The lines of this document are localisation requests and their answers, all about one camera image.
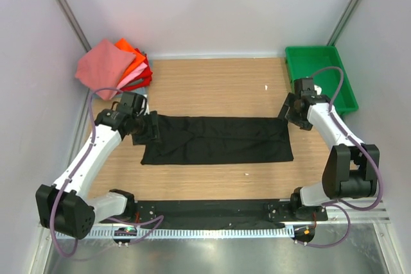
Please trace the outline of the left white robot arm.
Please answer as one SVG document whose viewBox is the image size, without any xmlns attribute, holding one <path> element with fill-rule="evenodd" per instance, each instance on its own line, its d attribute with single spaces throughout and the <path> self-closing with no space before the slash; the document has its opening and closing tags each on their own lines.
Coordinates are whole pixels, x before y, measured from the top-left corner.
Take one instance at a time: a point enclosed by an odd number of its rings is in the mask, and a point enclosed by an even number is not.
<svg viewBox="0 0 411 274">
<path fill-rule="evenodd" d="M 69 167 L 52 185 L 41 185 L 35 193 L 40 224 L 75 239 L 83 239 L 95 223 L 135 218 L 132 193 L 111 189 L 88 199 L 89 190 L 105 161 L 127 135 L 139 144 L 159 140 L 157 112 L 147 112 L 148 100 L 135 92 L 124 92 L 121 99 L 92 118 L 87 142 Z"/>
</svg>

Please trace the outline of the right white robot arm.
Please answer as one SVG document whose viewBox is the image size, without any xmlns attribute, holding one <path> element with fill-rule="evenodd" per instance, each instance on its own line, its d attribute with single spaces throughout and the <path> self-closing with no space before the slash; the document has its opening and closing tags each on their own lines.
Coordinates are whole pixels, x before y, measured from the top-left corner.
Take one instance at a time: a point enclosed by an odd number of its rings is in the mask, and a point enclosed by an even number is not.
<svg viewBox="0 0 411 274">
<path fill-rule="evenodd" d="M 335 203 L 362 211 L 378 206 L 383 194 L 378 147 L 364 143 L 347 127 L 337 114 L 333 99 L 321 93 L 312 77 L 294 81 L 293 92 L 287 95 L 279 118 L 301 130 L 315 128 L 330 150 L 321 181 L 298 187 L 292 193 L 292 217 L 304 220 L 313 207 Z"/>
</svg>

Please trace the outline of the black t shirt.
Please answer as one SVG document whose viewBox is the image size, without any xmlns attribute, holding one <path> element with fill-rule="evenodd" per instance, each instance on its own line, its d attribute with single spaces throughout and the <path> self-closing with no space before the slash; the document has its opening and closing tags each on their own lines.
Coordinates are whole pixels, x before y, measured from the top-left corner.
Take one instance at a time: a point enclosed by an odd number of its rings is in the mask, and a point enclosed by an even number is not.
<svg viewBox="0 0 411 274">
<path fill-rule="evenodd" d="M 160 115 L 159 140 L 143 165 L 215 165 L 293 161 L 288 123 L 276 117 Z"/>
</svg>

